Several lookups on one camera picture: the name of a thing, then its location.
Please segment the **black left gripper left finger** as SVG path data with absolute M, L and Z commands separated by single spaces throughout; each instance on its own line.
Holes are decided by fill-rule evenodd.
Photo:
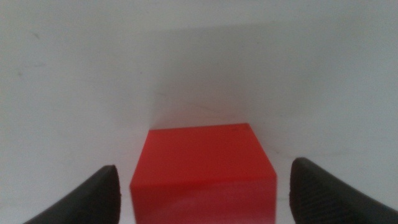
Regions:
M 120 213 L 118 170 L 108 165 L 26 224 L 118 224 Z

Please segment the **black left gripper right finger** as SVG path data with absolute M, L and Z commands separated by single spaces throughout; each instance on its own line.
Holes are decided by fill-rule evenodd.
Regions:
M 295 223 L 397 224 L 397 210 L 304 157 L 292 163 L 289 205 Z

